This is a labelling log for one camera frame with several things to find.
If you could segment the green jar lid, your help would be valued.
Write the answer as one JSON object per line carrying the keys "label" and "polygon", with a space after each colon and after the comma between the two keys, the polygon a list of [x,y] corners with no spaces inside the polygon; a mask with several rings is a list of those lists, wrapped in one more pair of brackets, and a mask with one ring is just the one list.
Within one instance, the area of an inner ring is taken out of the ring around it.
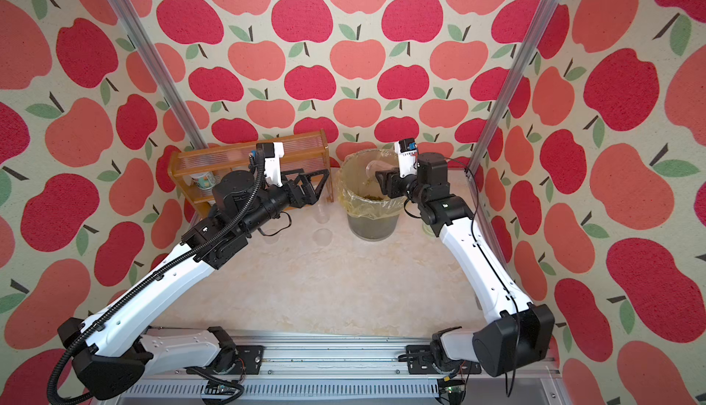
{"label": "green jar lid", "polygon": [[436,237],[436,234],[434,233],[434,230],[433,230],[430,226],[428,226],[428,225],[426,225],[426,224],[423,224],[423,225],[422,225],[422,229],[423,229],[423,232],[426,233],[426,235],[428,235],[428,236],[430,236],[430,237]]}

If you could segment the short clear plastic jar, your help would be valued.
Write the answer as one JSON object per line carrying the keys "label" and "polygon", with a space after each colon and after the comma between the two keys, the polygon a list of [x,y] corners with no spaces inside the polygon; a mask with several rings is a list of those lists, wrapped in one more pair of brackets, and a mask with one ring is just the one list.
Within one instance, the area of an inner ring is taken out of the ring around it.
{"label": "short clear plastic jar", "polygon": [[389,162],[383,161],[381,159],[372,160],[368,162],[365,167],[366,177],[369,180],[381,180],[388,176],[390,173],[396,171],[396,166],[389,164]]}

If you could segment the short jar clear lid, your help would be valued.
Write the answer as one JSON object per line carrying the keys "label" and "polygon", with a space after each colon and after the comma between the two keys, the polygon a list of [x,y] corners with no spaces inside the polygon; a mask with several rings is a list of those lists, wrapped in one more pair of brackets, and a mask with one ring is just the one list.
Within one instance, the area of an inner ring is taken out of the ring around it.
{"label": "short jar clear lid", "polygon": [[329,229],[318,229],[313,234],[313,240],[316,245],[327,247],[333,241],[333,233]]}

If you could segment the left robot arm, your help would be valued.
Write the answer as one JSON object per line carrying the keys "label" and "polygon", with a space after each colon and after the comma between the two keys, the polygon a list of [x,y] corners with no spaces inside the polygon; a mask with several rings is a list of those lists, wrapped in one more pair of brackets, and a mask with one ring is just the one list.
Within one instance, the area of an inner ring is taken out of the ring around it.
{"label": "left robot arm", "polygon": [[226,392],[222,403],[244,393],[240,380],[221,379],[246,370],[236,344],[221,327],[188,335],[174,344],[147,344],[145,330],[191,287],[222,268],[248,244],[253,232],[288,208],[314,206],[329,177],[323,169],[295,169],[268,184],[263,169],[228,173],[213,188],[208,217],[189,230],[169,257],[121,297],[85,319],[71,318],[58,333],[65,352],[49,377],[51,404],[113,399],[145,375],[185,369]]}

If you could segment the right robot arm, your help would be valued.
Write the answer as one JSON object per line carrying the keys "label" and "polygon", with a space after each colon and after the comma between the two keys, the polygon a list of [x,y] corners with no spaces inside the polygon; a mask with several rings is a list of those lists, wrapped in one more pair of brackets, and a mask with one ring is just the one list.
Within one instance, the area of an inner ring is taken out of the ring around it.
{"label": "right robot arm", "polygon": [[510,374],[547,357],[555,317],[535,304],[493,254],[474,212],[450,191],[448,164],[439,153],[399,155],[399,167],[378,171],[386,197],[417,205],[421,220],[452,253],[477,296],[486,321],[478,331],[463,328],[435,333],[431,356],[440,372],[476,363],[491,377]]}

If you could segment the yellow plastic bin liner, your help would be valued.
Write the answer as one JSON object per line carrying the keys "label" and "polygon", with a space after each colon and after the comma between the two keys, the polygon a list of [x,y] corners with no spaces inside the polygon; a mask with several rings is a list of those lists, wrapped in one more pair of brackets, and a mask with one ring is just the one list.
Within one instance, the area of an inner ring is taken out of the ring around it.
{"label": "yellow plastic bin liner", "polygon": [[398,216],[403,211],[405,197],[384,196],[378,181],[369,180],[366,177],[366,165],[377,159],[398,167],[398,159],[394,151],[368,149],[349,155],[336,173],[336,199],[347,215],[353,218],[376,221]]}

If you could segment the metal mesh trash bin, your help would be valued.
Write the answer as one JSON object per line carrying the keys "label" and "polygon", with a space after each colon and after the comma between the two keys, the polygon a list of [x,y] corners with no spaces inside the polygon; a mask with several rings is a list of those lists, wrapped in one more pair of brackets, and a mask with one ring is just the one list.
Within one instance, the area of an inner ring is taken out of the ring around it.
{"label": "metal mesh trash bin", "polygon": [[400,214],[386,219],[377,219],[376,221],[367,218],[353,218],[347,215],[347,221],[351,231],[360,239],[382,241],[393,234]]}

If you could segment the green white cup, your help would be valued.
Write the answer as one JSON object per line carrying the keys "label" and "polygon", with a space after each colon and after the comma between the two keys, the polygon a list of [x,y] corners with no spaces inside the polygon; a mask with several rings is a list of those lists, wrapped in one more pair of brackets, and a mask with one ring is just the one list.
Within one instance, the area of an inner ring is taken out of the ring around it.
{"label": "green white cup", "polygon": [[204,173],[193,173],[191,176],[191,181],[200,190],[210,190],[213,189],[217,184],[215,175],[211,171]]}

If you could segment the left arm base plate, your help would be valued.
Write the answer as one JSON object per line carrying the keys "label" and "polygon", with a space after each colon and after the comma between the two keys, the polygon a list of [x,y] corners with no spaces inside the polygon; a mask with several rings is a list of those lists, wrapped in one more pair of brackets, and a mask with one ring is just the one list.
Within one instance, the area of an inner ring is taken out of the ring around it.
{"label": "left arm base plate", "polygon": [[245,376],[258,375],[265,347],[262,345],[237,344],[234,348],[208,347],[195,360],[187,362],[187,371],[200,368],[211,375]]}

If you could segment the aluminium frame rail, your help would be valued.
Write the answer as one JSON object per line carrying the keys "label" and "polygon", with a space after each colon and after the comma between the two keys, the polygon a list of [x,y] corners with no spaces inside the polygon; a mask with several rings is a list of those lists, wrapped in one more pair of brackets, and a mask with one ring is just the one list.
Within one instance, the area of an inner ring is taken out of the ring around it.
{"label": "aluminium frame rail", "polygon": [[[150,329],[147,344],[174,344],[201,331]],[[515,375],[410,375],[397,361],[423,339],[307,333],[237,333],[235,344],[265,347],[258,375],[220,375],[245,390],[232,404],[568,404],[555,359]],[[113,404],[220,404],[226,392],[185,369],[145,375]]]}

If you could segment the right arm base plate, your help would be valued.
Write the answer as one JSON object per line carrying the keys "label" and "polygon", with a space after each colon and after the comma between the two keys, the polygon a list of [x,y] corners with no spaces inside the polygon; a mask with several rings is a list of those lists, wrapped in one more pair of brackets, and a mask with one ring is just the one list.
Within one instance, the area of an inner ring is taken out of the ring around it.
{"label": "right arm base plate", "polygon": [[448,359],[435,345],[407,345],[397,361],[405,363],[410,375],[480,375],[483,370],[477,362]]}

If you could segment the left aluminium corner post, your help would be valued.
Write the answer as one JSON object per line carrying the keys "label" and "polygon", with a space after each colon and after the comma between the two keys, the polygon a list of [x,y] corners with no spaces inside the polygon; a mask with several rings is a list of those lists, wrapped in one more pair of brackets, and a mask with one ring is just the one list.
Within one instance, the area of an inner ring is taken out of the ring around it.
{"label": "left aluminium corner post", "polygon": [[131,0],[108,0],[108,2],[125,29],[126,35],[132,39],[136,50],[141,55],[147,70],[153,76],[165,100],[171,105],[172,110],[176,114],[176,119],[182,125],[182,129],[185,130],[187,138],[194,145],[194,149],[206,149],[208,144],[202,137],[202,133],[185,100],[178,92],[167,65],[165,65],[152,39],[145,31],[141,18],[134,9]]}

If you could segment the aluminium corner post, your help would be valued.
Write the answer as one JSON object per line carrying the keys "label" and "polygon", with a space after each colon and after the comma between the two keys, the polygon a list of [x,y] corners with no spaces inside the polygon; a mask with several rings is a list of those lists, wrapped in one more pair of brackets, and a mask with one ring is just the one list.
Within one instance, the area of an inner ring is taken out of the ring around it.
{"label": "aluminium corner post", "polygon": [[477,171],[481,160],[483,160],[483,156],[487,153],[487,149],[498,128],[499,122],[504,113],[509,109],[509,102],[517,92],[526,67],[530,65],[535,55],[539,55],[539,42],[547,26],[549,26],[560,1],[561,0],[540,0],[536,13],[529,23],[528,31],[523,41],[520,42],[517,54],[513,58],[509,68],[509,74],[499,92],[498,99],[494,101],[494,105],[491,107],[480,140],[475,144],[473,156],[466,170],[466,177],[469,183],[474,180],[474,173]]}
{"label": "aluminium corner post", "polygon": [[141,55],[147,70],[153,76],[165,100],[171,105],[172,110],[176,114],[176,119],[182,125],[182,129],[185,130],[187,138],[194,145],[194,149],[206,149],[208,144],[202,137],[202,133],[185,100],[178,92],[167,65],[165,65],[152,39],[145,31],[141,18],[134,9],[131,0],[108,0],[108,2],[125,29],[126,35],[132,39],[136,50]]}

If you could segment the right aluminium corner post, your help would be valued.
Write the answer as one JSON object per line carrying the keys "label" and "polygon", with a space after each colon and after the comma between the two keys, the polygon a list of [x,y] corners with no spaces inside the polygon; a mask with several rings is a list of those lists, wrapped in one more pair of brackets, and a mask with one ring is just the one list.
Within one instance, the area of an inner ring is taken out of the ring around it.
{"label": "right aluminium corner post", "polygon": [[530,65],[535,55],[539,55],[539,42],[547,26],[549,26],[560,1],[561,0],[540,0],[536,13],[529,23],[528,31],[523,41],[520,42],[517,54],[513,58],[509,68],[509,74],[499,92],[498,99],[494,101],[494,105],[491,107],[480,140],[475,144],[473,156],[466,170],[466,177],[469,183],[474,180],[474,173],[477,171],[481,160],[483,160],[483,156],[487,153],[487,149],[498,128],[499,122],[504,113],[509,109],[509,102],[517,92],[526,67]]}

